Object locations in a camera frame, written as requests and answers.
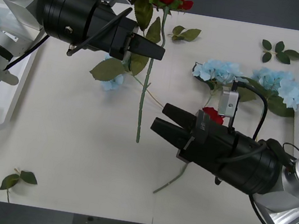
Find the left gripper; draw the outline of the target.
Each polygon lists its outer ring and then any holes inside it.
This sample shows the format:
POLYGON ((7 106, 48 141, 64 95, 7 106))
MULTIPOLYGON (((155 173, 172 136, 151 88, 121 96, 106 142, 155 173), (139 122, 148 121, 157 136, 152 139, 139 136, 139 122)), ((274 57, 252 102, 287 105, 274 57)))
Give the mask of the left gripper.
MULTIPOLYGON (((99 5, 94 10, 91 19, 89 37, 95 35, 114 17, 116 17, 116 14, 111 7, 104 4, 99 5)), ((107 33, 90 42, 87 45, 87 49, 91 51, 104 51, 109 53, 111 57, 121 60, 124 58, 130 35, 137 27, 138 24, 136 21, 124 17, 107 33)), ((133 34, 130 38, 128 50, 133 54, 153 58, 154 60, 162 60, 166 51, 165 48, 138 34, 133 34)))

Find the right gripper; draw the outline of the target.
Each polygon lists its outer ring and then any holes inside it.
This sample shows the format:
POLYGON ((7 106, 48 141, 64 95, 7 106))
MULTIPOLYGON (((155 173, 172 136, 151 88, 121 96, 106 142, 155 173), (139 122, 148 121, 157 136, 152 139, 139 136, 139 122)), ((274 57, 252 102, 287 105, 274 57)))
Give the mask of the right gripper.
POLYGON ((218 159, 233 156, 237 138, 235 128, 219 125, 207 114, 200 113, 205 125, 201 129, 194 114, 169 103, 162 113, 177 125, 156 117, 150 129, 179 149, 179 159, 185 163, 195 163, 216 176, 230 175, 231 165, 218 159))

